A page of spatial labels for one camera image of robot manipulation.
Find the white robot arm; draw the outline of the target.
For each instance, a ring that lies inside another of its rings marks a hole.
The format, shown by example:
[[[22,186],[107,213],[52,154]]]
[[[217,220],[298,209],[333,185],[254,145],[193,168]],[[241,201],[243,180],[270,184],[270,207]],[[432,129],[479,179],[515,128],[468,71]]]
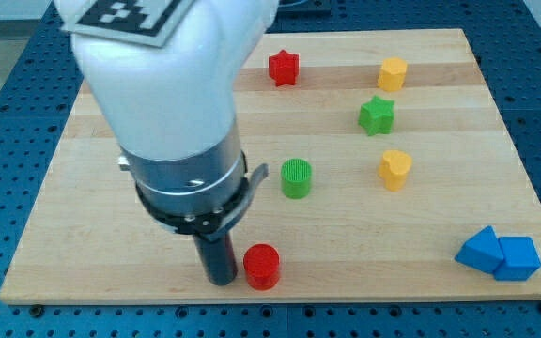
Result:
[[[55,5],[150,215],[180,234],[232,228],[268,173],[246,166],[233,87],[278,1]]]

